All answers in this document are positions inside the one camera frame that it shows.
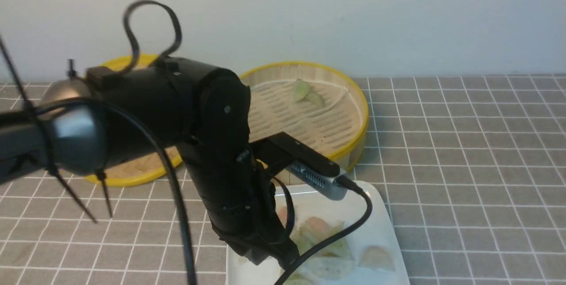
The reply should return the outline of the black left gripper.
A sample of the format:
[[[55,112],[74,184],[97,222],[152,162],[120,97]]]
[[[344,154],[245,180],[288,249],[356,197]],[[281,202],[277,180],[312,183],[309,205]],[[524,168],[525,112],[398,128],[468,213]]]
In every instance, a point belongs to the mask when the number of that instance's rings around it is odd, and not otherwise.
[[[255,265],[274,258],[288,269],[297,258],[275,211],[275,186],[247,144],[227,154],[202,144],[177,145],[207,209],[212,229],[237,255]]]

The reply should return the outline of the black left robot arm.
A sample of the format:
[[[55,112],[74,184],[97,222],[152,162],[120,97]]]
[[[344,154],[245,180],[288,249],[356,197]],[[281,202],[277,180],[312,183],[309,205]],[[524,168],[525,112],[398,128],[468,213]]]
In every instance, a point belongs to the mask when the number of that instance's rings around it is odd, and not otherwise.
[[[174,146],[214,232],[255,264],[299,258],[275,212],[272,178],[307,147],[289,134],[249,140],[251,91],[232,71],[167,57],[56,83],[38,106],[1,114],[1,182],[41,168],[103,179],[105,170]]]

